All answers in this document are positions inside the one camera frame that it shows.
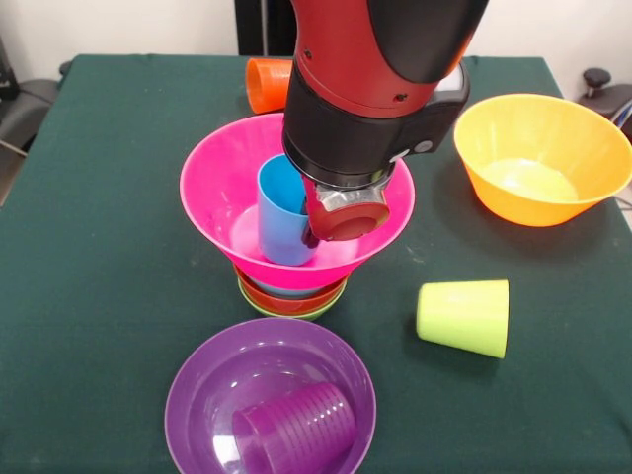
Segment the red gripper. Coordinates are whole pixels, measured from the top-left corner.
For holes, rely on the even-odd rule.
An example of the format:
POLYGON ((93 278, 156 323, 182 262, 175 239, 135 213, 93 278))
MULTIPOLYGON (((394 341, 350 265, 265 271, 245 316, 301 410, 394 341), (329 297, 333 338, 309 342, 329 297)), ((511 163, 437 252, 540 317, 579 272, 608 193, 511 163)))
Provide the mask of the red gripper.
POLYGON ((306 197, 300 213, 307 215, 301 242, 316 249, 322 241, 349 241, 368 234, 389 217, 385 190, 388 173, 375 183, 358 189, 335 189, 302 177, 306 197))

